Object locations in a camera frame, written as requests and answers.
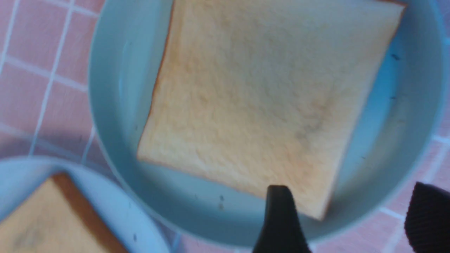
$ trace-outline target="bowl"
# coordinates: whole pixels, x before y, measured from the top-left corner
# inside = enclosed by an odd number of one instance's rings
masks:
[[[341,167],[325,220],[301,216],[309,241],[349,228],[382,205],[426,151],[445,104],[448,54],[434,1],[406,1]],[[93,120],[123,188],[173,229],[219,244],[252,247],[265,201],[136,159],[168,32],[171,1],[109,0],[97,23],[89,68]]]

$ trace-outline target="pink tile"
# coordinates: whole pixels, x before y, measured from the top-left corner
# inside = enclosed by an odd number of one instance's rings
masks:
[[[394,197],[394,199],[387,205],[387,208],[398,214],[406,215],[406,211],[410,205],[414,185],[417,181],[421,181],[423,179],[441,148],[442,144],[437,141],[433,141],[430,144],[429,152],[426,157],[424,157],[421,165],[417,168],[416,172],[412,175],[406,185],[403,186],[403,189],[401,189],[397,196]]]
[[[13,10],[14,0],[0,1],[0,53],[3,50],[3,43],[8,30],[9,19]]]
[[[447,152],[441,167],[437,171],[431,184],[450,191],[450,152]]]
[[[109,168],[109,165],[106,162],[105,157],[103,156],[103,153],[100,149],[97,134],[95,134],[95,138],[92,140],[92,145],[90,146],[89,151],[87,153],[87,160],[96,163],[100,166],[103,166],[105,168]]]
[[[15,136],[0,132],[0,158],[28,155],[31,143]]]
[[[89,49],[96,18],[74,13],[70,22],[57,74],[86,84]]]
[[[357,228],[317,247],[317,253],[380,253],[400,221],[377,213]]]
[[[75,2],[76,5],[97,13],[102,10],[104,3],[105,0],[76,0]]]
[[[394,249],[394,253],[414,253],[413,248],[408,242],[408,238],[405,234],[402,235],[400,241]]]
[[[0,75],[0,122],[34,133],[47,83],[48,78],[6,63]]]
[[[188,235],[181,237],[177,253],[233,253],[234,250],[207,244]]]
[[[91,128],[87,94],[55,82],[38,137],[81,156]]]
[[[45,1],[22,0],[14,21],[8,54],[51,70],[67,9]]]

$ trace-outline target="dark speck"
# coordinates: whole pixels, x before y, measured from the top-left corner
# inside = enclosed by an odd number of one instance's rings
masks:
[[[396,54],[391,54],[392,58],[394,58],[394,60],[396,61],[400,61],[400,57],[398,57],[398,55]]]

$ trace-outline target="white grout line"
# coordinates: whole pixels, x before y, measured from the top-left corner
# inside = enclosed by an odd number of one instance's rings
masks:
[[[76,81],[74,81],[72,79],[65,78],[65,77],[62,77],[62,76],[59,76],[59,75],[55,75],[54,80],[64,84],[65,86],[74,88],[75,90],[79,90],[79,91],[82,91],[82,92],[87,92],[87,86],[86,85],[78,83],[78,82],[76,82]]]
[[[383,248],[383,253],[394,253],[395,247],[401,240],[401,236],[405,232],[403,228],[403,223],[400,223],[394,230],[394,233],[389,238],[386,246]]]
[[[90,130],[89,140],[87,141],[85,150],[83,151],[83,155],[81,156],[82,165],[86,164],[87,153],[89,152],[89,148],[92,145],[92,140],[94,139],[94,136],[95,136],[95,127],[92,127]]]
[[[77,154],[72,153],[71,151],[65,150],[63,148],[60,148],[56,145],[51,144],[50,142],[46,141],[46,140],[42,140],[42,139],[38,139],[36,141],[36,145],[39,147],[42,147],[48,151],[52,151],[55,154],[64,156],[68,159],[71,159],[73,161],[80,161],[81,157]]]
[[[99,15],[91,10],[85,9],[83,7],[79,7],[79,6],[74,6],[73,7],[73,11],[79,13],[79,14],[83,14],[85,16],[88,17],[93,17],[93,18],[98,18]]]
[[[62,7],[62,8],[66,8],[66,9],[70,8],[70,4],[68,4],[66,2],[62,2],[62,1],[58,1],[58,0],[43,0],[43,1],[47,2],[49,4],[56,5],[58,7]],[[79,13],[79,14],[83,14],[83,15],[90,16],[90,17],[97,18],[99,16],[98,13],[95,13],[95,12],[93,12],[91,10],[88,10],[86,8],[83,8],[83,7],[80,7],[80,6],[76,6],[76,5],[73,5],[72,10],[74,12]]]
[[[5,41],[3,43],[3,51],[0,57],[0,74],[3,70],[3,65],[5,63],[6,51],[8,51],[9,41],[11,40],[11,34],[13,33],[14,21],[17,15],[17,9],[19,8],[20,0],[15,0],[13,5],[13,10],[11,11],[11,17],[9,18],[8,29],[6,30]]]
[[[433,181],[434,176],[441,168],[441,164],[446,158],[447,152],[449,151],[450,145],[444,144],[444,146],[441,148],[439,153],[437,154],[436,158],[434,159],[433,163],[430,166],[430,169],[427,171],[425,176],[422,179],[422,182],[424,183],[430,183]]]
[[[31,141],[33,139],[32,135],[30,135],[30,134],[28,134],[26,132],[23,132],[23,131],[21,131],[19,129],[16,129],[14,127],[10,127],[8,125],[5,125],[3,123],[0,123],[0,131],[5,133],[5,134],[9,134],[9,135],[12,135],[12,136],[18,137],[20,139],[24,139],[24,140]]]
[[[41,129],[42,120],[44,119],[45,109],[47,108],[47,101],[49,100],[50,90],[53,85],[53,79],[55,77],[56,69],[58,68],[58,64],[59,64],[59,57],[61,56],[61,51],[63,50],[67,31],[69,30],[69,24],[70,24],[70,20],[72,18],[72,8],[73,8],[74,3],[75,3],[75,0],[70,0],[69,10],[67,11],[66,20],[64,21],[63,32],[61,34],[61,39],[59,40],[58,49],[56,51],[56,57],[55,57],[52,71],[51,71],[50,77],[49,77],[49,83],[47,84],[47,88],[46,88],[45,94],[44,94],[44,99],[42,100],[42,105],[40,107],[39,119],[37,121],[37,126],[36,126],[36,130],[34,132],[33,141],[31,142],[30,153],[28,155],[33,155],[34,148],[36,146],[37,134],[39,133],[39,130]]]
[[[67,8],[67,9],[70,7],[70,3],[59,1],[59,0],[42,0],[42,1],[47,2],[49,4],[56,5],[58,7]]]
[[[8,64],[13,65],[15,67],[27,70],[27,71],[29,71],[31,73],[40,75],[42,77],[49,78],[50,75],[51,75],[51,73],[49,71],[45,70],[45,69],[36,67],[34,65],[31,65],[29,63],[26,63],[24,61],[21,61],[21,60],[19,60],[17,58],[14,58],[14,57],[11,57],[11,56],[8,56],[8,55],[6,56],[5,62],[8,63]],[[69,78],[66,78],[66,77],[62,77],[62,76],[59,76],[59,75],[55,74],[54,75],[54,81],[60,82],[61,84],[65,85],[65,86],[68,86],[68,87],[71,87],[73,89],[76,89],[76,90],[79,90],[79,91],[82,91],[82,92],[87,92],[87,86],[86,85],[78,83],[78,82],[76,82],[76,81],[74,81],[72,79],[69,79]]]
[[[450,143],[450,140],[448,138],[444,138],[441,136],[433,136],[433,140],[441,142],[441,143]]]
[[[33,66],[29,63],[23,62],[17,58],[6,56],[5,62],[11,64],[15,67],[27,70],[31,73],[38,74],[43,77],[50,77],[50,72],[48,70]]]
[[[399,214],[399,213],[396,213],[396,212],[394,212],[394,211],[392,211],[392,210],[390,210],[390,209],[388,209],[388,208],[380,208],[380,212],[382,212],[382,213],[384,213],[384,214],[387,214],[387,215],[389,215],[389,216],[391,216],[391,217],[394,217],[394,218],[396,218],[396,219],[399,219],[399,220],[401,220],[401,221],[404,221],[404,220],[405,220],[405,216],[404,216],[404,215],[401,215],[401,214]]]
[[[171,247],[172,253],[177,252],[178,246],[180,245],[180,241],[181,241],[181,234],[179,232],[177,232],[175,234],[175,238],[173,239],[173,242],[172,242],[172,247]]]

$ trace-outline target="bread slice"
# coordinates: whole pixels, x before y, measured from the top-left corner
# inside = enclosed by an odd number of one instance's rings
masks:
[[[47,179],[0,223],[2,253],[126,253],[65,174]]]
[[[322,219],[405,6],[175,0],[138,159]]]

